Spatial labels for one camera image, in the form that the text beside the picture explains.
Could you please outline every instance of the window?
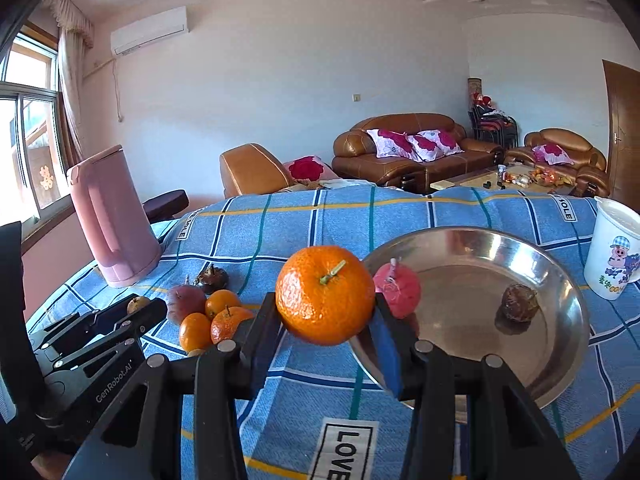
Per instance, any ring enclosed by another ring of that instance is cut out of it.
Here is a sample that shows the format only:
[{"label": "window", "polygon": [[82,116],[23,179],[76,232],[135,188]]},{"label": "window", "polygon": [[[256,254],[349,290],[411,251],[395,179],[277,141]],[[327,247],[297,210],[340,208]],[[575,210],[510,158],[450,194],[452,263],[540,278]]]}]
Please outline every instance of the window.
[{"label": "window", "polygon": [[58,55],[23,34],[0,63],[0,225],[23,235],[68,205]]}]

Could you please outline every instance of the blue plaid tablecloth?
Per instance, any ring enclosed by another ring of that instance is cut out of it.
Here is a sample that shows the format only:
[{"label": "blue plaid tablecloth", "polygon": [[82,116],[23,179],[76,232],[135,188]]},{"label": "blue plaid tablecloth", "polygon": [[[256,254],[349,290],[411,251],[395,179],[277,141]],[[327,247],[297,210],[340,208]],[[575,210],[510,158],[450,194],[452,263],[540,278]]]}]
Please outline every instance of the blue plaid tablecloth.
[{"label": "blue plaid tablecloth", "polygon": [[[575,381],[543,412],[582,478],[602,480],[640,426],[640,288],[629,285],[615,302],[589,289],[582,271],[595,204],[568,200],[577,221],[565,221],[549,195],[512,190],[454,187],[422,197],[356,186],[231,198],[178,221],[156,224],[156,234],[165,235],[163,256],[135,286],[109,288],[95,263],[87,265],[31,317],[28,330],[39,330],[71,312],[102,309],[130,293],[164,298],[172,285],[187,274],[196,276],[209,263],[228,272],[229,288],[243,303],[260,304],[274,289],[282,264],[305,246],[340,245],[363,258],[399,235],[424,228],[493,228],[548,251],[582,289],[590,312],[589,349]],[[168,322],[147,333],[142,343],[147,355],[162,352],[177,359],[185,354],[177,327]],[[237,408],[252,480],[308,478],[320,460],[317,450],[328,419],[374,427],[363,478],[399,476],[412,412],[366,377],[348,344],[315,347],[282,330],[264,389],[251,402],[238,401]],[[182,423],[182,477],[187,480],[193,478],[192,428],[193,399],[187,397]],[[457,427],[456,435],[454,472],[464,475],[466,427]],[[317,471],[313,475],[319,478]]]}]

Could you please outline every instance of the pink floral pillow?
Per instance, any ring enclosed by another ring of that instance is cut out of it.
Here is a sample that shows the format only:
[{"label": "pink floral pillow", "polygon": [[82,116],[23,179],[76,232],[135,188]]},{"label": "pink floral pillow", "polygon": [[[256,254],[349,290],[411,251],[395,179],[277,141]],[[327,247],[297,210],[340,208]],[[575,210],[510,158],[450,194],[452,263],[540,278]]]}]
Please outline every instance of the pink floral pillow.
[{"label": "pink floral pillow", "polygon": [[571,157],[557,144],[543,144],[542,146],[533,147],[533,156],[536,162],[546,162],[549,165],[554,164],[573,164]]},{"label": "pink floral pillow", "polygon": [[322,160],[312,155],[285,162],[283,166],[299,184],[339,178]]},{"label": "pink floral pillow", "polygon": [[417,153],[424,162],[432,162],[444,156],[444,152],[440,147],[433,140],[427,139],[427,137],[417,134],[407,136],[407,138],[414,147],[415,153]]},{"label": "pink floral pillow", "polygon": [[376,143],[376,157],[402,156],[415,162],[422,159],[415,153],[407,135],[390,132],[389,130],[367,130],[369,136]]},{"label": "pink floral pillow", "polygon": [[454,139],[451,134],[444,132],[443,130],[425,130],[423,132],[419,132],[417,135],[435,142],[445,156],[462,153],[464,151],[460,148],[456,139]]}]

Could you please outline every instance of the air conditioner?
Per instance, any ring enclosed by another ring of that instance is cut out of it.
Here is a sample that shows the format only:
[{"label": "air conditioner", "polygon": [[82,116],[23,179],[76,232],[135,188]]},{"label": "air conditioner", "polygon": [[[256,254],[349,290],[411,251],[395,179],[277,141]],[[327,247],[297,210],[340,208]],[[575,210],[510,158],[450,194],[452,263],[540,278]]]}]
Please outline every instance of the air conditioner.
[{"label": "air conditioner", "polygon": [[177,7],[114,30],[111,33],[111,51],[115,56],[125,56],[141,46],[188,31],[187,7]]}]

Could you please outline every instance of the stainless steel tray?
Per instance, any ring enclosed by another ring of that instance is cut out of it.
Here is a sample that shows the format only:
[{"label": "stainless steel tray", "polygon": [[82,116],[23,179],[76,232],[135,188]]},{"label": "stainless steel tray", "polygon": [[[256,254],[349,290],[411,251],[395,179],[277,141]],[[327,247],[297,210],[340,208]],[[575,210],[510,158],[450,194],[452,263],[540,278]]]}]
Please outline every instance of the stainless steel tray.
[{"label": "stainless steel tray", "polygon": [[[391,258],[401,258],[420,276],[422,299],[415,311],[420,339],[468,359],[498,354],[540,408],[574,380],[589,341],[587,308],[580,289],[540,248],[488,229],[446,227],[396,238],[364,264],[374,274]],[[513,283],[537,291],[540,304],[529,326],[517,325],[526,328],[522,333],[496,323],[502,294]],[[369,329],[350,345],[369,377],[384,388]],[[456,397],[456,420],[466,422],[463,396]]]}]

